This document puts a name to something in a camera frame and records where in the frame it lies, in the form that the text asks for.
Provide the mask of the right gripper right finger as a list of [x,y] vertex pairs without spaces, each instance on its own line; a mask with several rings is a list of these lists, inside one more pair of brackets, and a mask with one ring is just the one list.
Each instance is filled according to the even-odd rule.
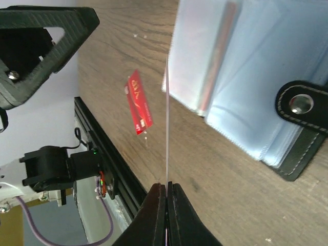
[[168,245],[221,245],[202,223],[178,183],[167,187]]

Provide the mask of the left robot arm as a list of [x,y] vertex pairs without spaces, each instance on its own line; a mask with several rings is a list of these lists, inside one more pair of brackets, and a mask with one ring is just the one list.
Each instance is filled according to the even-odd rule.
[[[59,72],[100,21],[89,7],[10,6],[1,9],[1,122],[7,111],[26,103]],[[66,190],[77,180],[97,176],[97,151],[69,155],[67,147],[44,146],[1,167],[1,212]]]

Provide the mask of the red VIP card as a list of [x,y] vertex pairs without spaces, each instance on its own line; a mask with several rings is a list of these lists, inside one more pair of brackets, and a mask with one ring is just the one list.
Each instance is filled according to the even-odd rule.
[[202,117],[205,116],[206,111],[208,110],[216,79],[220,72],[239,14],[239,1],[227,1],[225,3],[220,26],[211,52],[208,69],[203,80],[200,101],[197,106],[197,114]]

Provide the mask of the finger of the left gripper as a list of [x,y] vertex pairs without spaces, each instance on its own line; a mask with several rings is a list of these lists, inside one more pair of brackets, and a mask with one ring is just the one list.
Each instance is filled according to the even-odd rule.
[[90,7],[1,9],[1,109],[24,104],[100,24]]

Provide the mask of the red VIP card overlapped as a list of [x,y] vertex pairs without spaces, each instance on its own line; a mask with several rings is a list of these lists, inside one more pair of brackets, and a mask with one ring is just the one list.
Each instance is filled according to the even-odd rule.
[[169,64],[166,58],[166,189],[169,183],[169,124],[170,124],[170,92],[169,92]]

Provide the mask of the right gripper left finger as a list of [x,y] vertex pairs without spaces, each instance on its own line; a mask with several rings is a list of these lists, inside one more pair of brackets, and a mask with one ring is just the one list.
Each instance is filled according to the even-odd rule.
[[137,215],[114,242],[121,246],[165,245],[166,189],[159,183],[152,185]]

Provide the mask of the black leather card holder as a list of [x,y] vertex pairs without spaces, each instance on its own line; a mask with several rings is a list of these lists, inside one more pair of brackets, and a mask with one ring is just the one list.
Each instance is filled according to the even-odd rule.
[[[169,92],[196,114],[226,2],[178,4]],[[327,1],[239,2],[203,118],[251,158],[294,181],[327,136]]]

